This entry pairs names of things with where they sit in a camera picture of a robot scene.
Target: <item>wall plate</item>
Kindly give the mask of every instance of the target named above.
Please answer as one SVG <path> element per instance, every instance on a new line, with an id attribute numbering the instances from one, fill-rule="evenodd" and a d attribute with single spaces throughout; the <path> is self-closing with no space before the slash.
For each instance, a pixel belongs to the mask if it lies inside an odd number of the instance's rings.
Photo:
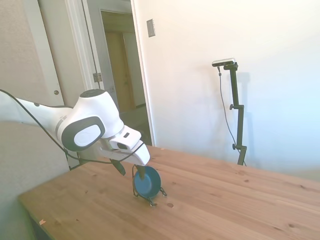
<path id="1" fill-rule="evenodd" d="M 148 28 L 149 38 L 155 36 L 155 35 L 156 35 L 156 32 L 155 32 L 154 20 L 153 20 L 153 19 L 150 19 L 150 20 L 146 21 L 146 26 L 147 26 L 147 28 Z"/>

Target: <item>doorway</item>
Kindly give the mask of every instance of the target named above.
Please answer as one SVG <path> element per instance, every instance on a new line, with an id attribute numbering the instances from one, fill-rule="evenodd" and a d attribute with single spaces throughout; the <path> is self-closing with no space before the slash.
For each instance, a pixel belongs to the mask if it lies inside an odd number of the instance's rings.
<path id="1" fill-rule="evenodd" d="M 120 118 L 152 145 L 133 15 L 101 11 Z"/>

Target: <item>wooden table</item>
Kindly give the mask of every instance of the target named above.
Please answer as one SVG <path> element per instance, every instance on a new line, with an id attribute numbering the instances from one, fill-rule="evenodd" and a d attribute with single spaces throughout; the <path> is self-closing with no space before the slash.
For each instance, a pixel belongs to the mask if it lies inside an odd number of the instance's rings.
<path id="1" fill-rule="evenodd" d="M 156 147 L 156 207 L 132 165 L 87 163 L 19 199 L 55 240 L 320 240 L 320 183 Z"/>

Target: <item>floor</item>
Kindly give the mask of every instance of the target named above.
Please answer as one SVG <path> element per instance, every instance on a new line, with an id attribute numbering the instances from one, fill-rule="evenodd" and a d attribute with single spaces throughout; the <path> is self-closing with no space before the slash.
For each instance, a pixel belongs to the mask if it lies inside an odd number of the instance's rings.
<path id="1" fill-rule="evenodd" d="M 141 133 L 141 140 L 152 145 L 146 106 L 120 113 L 120 118 L 128 127 Z"/>

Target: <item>blue bowl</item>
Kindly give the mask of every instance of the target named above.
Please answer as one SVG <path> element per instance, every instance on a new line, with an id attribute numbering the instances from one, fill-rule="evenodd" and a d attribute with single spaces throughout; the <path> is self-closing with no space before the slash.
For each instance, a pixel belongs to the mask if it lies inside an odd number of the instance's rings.
<path id="1" fill-rule="evenodd" d="M 144 178 L 141 179 L 137 171 L 133 177 L 133 186 L 140 196 L 152 199 L 161 189 L 160 175 L 153 167 L 145 166 Z"/>

